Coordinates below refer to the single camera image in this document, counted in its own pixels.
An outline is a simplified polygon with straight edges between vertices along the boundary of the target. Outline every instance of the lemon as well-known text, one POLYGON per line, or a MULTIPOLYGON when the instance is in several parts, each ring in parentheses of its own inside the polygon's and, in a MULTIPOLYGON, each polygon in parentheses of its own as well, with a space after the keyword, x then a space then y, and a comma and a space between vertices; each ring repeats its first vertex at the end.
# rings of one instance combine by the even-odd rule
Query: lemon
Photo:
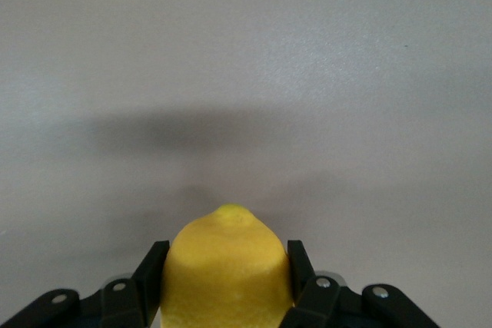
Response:
POLYGON ((241 205, 225 204, 192 221, 171 245, 162 328, 274 328, 292 302, 282 243, 241 205))

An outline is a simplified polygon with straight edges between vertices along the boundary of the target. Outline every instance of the gray wall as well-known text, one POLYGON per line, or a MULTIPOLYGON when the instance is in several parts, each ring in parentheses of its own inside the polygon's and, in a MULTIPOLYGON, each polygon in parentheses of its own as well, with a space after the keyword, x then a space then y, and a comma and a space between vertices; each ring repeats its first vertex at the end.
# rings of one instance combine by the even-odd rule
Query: gray wall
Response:
POLYGON ((0 321, 234 201, 489 326, 491 45, 492 0, 0 0, 0 321))

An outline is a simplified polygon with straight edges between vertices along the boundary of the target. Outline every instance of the gray surface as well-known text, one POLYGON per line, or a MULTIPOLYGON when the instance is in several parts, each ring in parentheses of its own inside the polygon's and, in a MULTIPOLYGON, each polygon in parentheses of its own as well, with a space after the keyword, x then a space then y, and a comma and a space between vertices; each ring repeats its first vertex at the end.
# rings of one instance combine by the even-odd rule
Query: gray surface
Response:
POLYGON ((0 0, 0 321, 225 201, 492 322, 492 0, 0 0))

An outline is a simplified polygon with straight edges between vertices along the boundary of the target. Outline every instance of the yellow lemon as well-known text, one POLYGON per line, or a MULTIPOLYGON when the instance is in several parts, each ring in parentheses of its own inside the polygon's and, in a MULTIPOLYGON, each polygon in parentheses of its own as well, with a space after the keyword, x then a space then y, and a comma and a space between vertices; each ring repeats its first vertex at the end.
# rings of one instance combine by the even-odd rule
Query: yellow lemon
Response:
POLYGON ((274 328, 293 303, 282 243, 237 204, 179 232, 162 281, 162 328, 274 328))

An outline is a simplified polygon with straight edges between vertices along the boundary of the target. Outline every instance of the screw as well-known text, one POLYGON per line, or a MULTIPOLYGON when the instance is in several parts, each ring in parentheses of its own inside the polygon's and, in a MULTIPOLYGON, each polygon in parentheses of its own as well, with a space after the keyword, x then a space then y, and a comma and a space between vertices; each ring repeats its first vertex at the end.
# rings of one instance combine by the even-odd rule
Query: screw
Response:
POLYGON ((325 278, 325 277, 319 277, 316 280, 316 284, 319 287, 323 287, 323 288, 328 288, 329 286, 331 286, 330 280, 328 278, 325 278))
POLYGON ((63 293, 61 295, 53 297, 52 303, 62 303, 65 300, 67 300, 67 295, 63 293))
POLYGON ((380 297, 381 299, 386 299, 388 296, 390 296, 390 294, 383 287, 375 287, 372 289, 372 292, 374 295, 380 297))
POLYGON ((121 291, 121 290, 123 290, 125 287, 126 287, 126 284, 124 284, 124 283, 116 283, 116 284, 113 286, 113 291, 121 291))

